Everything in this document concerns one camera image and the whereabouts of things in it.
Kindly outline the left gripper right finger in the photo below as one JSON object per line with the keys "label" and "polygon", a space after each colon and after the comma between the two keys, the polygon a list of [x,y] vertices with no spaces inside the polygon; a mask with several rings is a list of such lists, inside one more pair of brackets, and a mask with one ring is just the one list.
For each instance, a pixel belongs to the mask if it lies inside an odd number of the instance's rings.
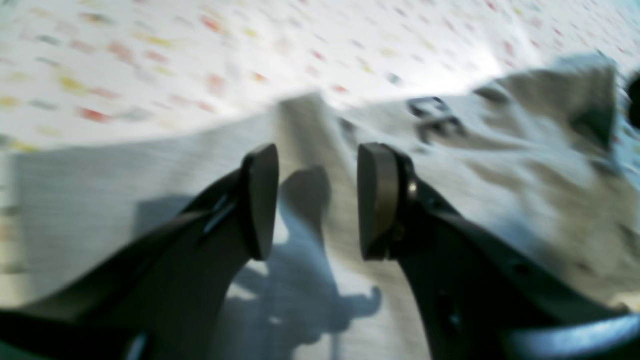
{"label": "left gripper right finger", "polygon": [[433,360],[637,360],[639,315],[599,305],[460,214],[411,158],[358,147],[359,246],[393,261]]}

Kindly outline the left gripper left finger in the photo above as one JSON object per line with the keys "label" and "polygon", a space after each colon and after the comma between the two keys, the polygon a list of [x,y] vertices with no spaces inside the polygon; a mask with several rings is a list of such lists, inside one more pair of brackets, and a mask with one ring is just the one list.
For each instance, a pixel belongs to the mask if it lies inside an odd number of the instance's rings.
{"label": "left gripper left finger", "polygon": [[274,243],[275,144],[61,291],[1,312],[1,344],[44,360],[208,360],[239,271]]}

